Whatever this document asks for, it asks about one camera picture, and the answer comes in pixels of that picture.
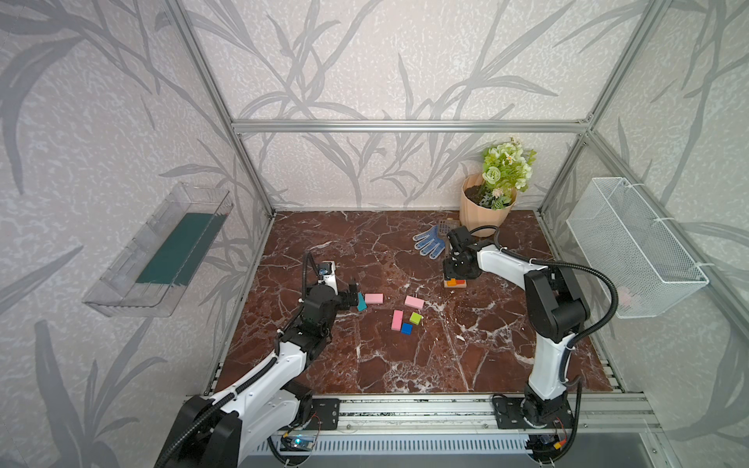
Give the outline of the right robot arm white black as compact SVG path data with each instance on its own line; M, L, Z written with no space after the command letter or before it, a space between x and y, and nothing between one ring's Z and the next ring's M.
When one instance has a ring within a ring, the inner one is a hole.
M536 333L534 366L521 397L495 394L493 413L500 429L546 429L556 421L576 423L569 389L581 397L582 377L568 378L571 354L589 335L607 325L619 306L618 289L599 270L589 266L528 259L501 246L499 238L481 240L465 226L447 234L451 250L443 261L447 280L473 280L491 273L520 287L526 296L527 316ZM577 272L598 279L610 293L604 317L589 327L590 307L577 281Z

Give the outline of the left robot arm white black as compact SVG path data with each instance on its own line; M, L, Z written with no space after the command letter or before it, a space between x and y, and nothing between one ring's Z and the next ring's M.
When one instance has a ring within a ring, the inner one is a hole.
M158 467L237 467L280 429L296 429L312 419L312 392L296 382L333 337L337 314L359 304L356 283L337 287L335 263L304 256L300 307L280 329L272 351L257 365L210 398L183 404L155 462Z

